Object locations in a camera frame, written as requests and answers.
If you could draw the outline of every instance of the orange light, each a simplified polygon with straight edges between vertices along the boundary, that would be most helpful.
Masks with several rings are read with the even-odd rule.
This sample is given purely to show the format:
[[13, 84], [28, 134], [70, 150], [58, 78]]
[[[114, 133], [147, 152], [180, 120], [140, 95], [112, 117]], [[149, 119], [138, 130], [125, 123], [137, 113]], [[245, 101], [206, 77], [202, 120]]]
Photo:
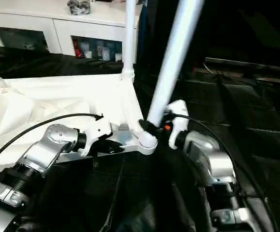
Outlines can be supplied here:
[[171, 126], [165, 125], [165, 129], [166, 129], [167, 131], [169, 131], [169, 130], [171, 130]]

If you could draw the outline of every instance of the silver robotic arm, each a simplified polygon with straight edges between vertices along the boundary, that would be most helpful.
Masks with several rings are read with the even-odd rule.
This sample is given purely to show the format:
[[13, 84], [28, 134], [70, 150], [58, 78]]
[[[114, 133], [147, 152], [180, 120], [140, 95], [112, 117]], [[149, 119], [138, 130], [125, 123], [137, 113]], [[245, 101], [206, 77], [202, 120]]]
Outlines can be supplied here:
[[49, 126], [42, 139], [7, 170], [0, 182], [0, 232], [16, 230], [20, 224], [18, 214], [25, 209], [30, 198], [42, 190], [47, 173], [61, 153], [80, 149], [82, 155], [87, 155], [95, 141], [102, 136], [109, 137], [111, 133], [105, 118], [96, 121], [90, 130], [83, 133], [61, 124]]

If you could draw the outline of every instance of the black cable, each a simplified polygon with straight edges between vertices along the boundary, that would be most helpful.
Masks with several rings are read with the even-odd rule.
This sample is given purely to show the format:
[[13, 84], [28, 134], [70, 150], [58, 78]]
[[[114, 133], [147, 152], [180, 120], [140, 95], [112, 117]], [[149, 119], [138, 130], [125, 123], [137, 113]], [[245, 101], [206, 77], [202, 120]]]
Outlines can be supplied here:
[[[229, 151], [229, 149], [227, 148], [227, 146], [224, 144], [224, 142], [222, 141], [222, 139], [214, 132], [212, 131], [208, 126], [206, 126], [205, 124], [203, 124], [202, 122], [198, 121], [197, 119], [194, 119], [190, 116], [186, 116], [186, 115], [177, 115], [177, 114], [174, 114], [173, 115], [174, 117], [183, 117], [183, 118], [186, 118], [194, 123], [197, 123], [199, 124], [200, 126], [203, 126], [208, 132], [210, 132], [214, 137], [215, 139], [218, 141], [218, 143], [220, 143], [224, 150], [226, 151], [226, 153], [228, 154], [228, 156], [230, 157], [232, 163], [233, 163], [233, 169], [235, 171], [235, 173], [237, 172], [237, 164], [234, 162], [234, 159], [231, 157], [231, 153]], [[243, 173], [245, 174], [245, 176], [248, 178], [248, 180], [250, 181], [251, 185], [253, 186], [254, 190], [256, 191], [256, 194], [259, 196], [259, 199], [262, 201], [262, 203], [264, 204], [264, 207], [266, 209], [266, 212], [271, 220], [271, 223], [272, 223], [272, 226], [274, 228], [275, 231], [278, 231], [278, 229], [276, 228], [275, 226], [275, 223], [274, 223], [274, 220], [273, 220], [273, 215], [270, 211], [270, 208], [268, 206], [268, 203], [265, 201], [265, 199], [263, 198], [262, 194], [260, 193], [260, 191], [258, 190], [258, 187], [257, 185], [255, 184], [253, 178], [251, 177], [251, 175], [241, 166], [238, 165], [238, 167], [243, 171]]]
[[0, 154], [8, 147], [10, 146], [14, 141], [16, 141], [18, 138], [22, 137], [23, 135], [25, 135], [26, 133], [32, 131], [33, 129], [37, 128], [37, 127], [40, 127], [44, 124], [47, 124], [49, 122], [53, 122], [53, 121], [56, 121], [56, 120], [59, 120], [59, 119], [62, 119], [62, 118], [67, 118], [67, 117], [75, 117], [75, 116], [90, 116], [90, 117], [94, 117], [96, 120], [98, 119], [101, 119], [103, 116], [99, 116], [99, 115], [95, 115], [95, 114], [86, 114], [86, 113], [78, 113], [78, 114], [69, 114], [69, 115], [62, 115], [62, 116], [58, 116], [58, 117], [55, 117], [55, 118], [51, 118], [51, 119], [48, 119], [44, 122], [41, 122], [41, 123], [38, 123], [26, 130], [24, 130], [23, 132], [19, 133], [16, 137], [14, 137], [12, 140], [10, 140], [8, 143], [6, 143], [4, 146], [2, 146], [0, 148]]

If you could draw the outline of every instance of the cabinet countertop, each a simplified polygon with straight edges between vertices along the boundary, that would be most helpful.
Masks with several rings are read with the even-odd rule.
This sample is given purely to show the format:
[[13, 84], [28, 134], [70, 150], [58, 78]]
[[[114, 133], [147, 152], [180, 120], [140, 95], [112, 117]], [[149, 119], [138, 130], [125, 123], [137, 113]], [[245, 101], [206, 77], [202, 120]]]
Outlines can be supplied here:
[[[71, 15], [68, 0], [0, 0], [0, 13], [63, 19], [124, 27], [126, 3], [91, 3], [91, 13]], [[142, 4], [136, 6], [135, 25], [138, 25]]]

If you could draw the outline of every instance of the black fabric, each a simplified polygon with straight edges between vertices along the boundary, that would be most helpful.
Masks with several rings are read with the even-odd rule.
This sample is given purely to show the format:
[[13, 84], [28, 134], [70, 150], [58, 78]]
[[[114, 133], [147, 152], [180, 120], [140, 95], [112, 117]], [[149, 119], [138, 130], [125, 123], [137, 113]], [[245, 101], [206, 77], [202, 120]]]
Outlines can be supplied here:
[[[0, 48], [0, 75], [23, 78], [119, 73], [122, 65]], [[148, 113], [157, 81], [136, 67], [135, 91]], [[213, 74], [184, 75], [172, 100], [207, 124], [227, 145], [237, 178], [263, 231], [280, 231], [280, 84]], [[209, 135], [189, 123], [190, 130]], [[152, 156], [133, 152], [57, 165], [31, 213], [51, 232], [206, 231], [203, 191], [177, 150], [160, 145]], [[260, 199], [265, 199], [268, 217]]]

